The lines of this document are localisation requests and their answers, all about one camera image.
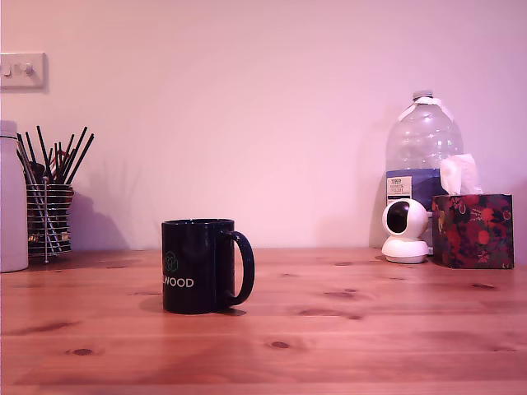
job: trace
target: bottle label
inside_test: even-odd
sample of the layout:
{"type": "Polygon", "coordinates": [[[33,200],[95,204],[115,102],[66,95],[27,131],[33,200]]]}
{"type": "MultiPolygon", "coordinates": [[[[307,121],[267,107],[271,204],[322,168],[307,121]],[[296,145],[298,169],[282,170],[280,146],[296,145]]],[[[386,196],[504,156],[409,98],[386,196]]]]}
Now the bottle label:
{"type": "Polygon", "coordinates": [[[446,195],[441,187],[439,169],[392,170],[386,172],[386,202],[410,198],[431,211],[431,199],[446,195]]]}
{"type": "Polygon", "coordinates": [[[412,176],[404,177],[386,177],[387,203],[397,199],[412,198],[412,176]]]}

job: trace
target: floral tissue box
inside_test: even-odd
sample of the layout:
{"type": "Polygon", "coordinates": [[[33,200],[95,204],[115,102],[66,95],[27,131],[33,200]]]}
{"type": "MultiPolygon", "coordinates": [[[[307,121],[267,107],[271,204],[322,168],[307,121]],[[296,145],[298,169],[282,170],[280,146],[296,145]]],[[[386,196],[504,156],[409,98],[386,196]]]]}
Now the floral tissue box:
{"type": "Polygon", "coordinates": [[[441,195],[432,200],[434,261],[463,269],[512,269],[512,195],[441,195]]]}

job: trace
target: wood grain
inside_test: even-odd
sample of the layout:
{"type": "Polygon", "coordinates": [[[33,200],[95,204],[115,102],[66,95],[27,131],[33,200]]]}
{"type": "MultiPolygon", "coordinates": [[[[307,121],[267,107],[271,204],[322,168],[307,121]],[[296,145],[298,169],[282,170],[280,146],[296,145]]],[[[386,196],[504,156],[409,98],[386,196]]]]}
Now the wood grain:
{"type": "Polygon", "coordinates": [[[157,251],[2,274],[2,393],[527,393],[521,264],[403,265],[375,249],[255,258],[250,298],[201,316],[163,311],[157,251]]]}

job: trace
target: water bottle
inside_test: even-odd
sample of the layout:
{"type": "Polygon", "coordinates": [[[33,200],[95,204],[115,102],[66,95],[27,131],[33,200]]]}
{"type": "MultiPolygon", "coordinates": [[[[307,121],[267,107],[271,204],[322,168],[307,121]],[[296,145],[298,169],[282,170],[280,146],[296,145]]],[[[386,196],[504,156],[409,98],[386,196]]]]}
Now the water bottle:
{"type": "Polygon", "coordinates": [[[17,147],[16,124],[0,121],[0,272],[28,267],[26,181],[17,147]]]}
{"type": "MultiPolygon", "coordinates": [[[[441,187],[439,164],[463,153],[461,133],[454,118],[432,91],[417,91],[413,103],[399,115],[386,146],[386,203],[411,198],[431,211],[441,187]]],[[[431,219],[422,237],[431,249],[431,219]]]]}

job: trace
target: mug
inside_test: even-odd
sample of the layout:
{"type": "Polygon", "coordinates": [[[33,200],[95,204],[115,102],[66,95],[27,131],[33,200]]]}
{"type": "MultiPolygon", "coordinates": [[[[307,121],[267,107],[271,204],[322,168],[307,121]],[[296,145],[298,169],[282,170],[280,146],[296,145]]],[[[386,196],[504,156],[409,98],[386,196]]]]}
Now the mug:
{"type": "Polygon", "coordinates": [[[163,308],[205,314],[243,303],[254,285],[254,255],[233,220],[177,220],[161,223],[163,308]],[[235,296],[235,249],[243,259],[241,290],[235,296]]]}

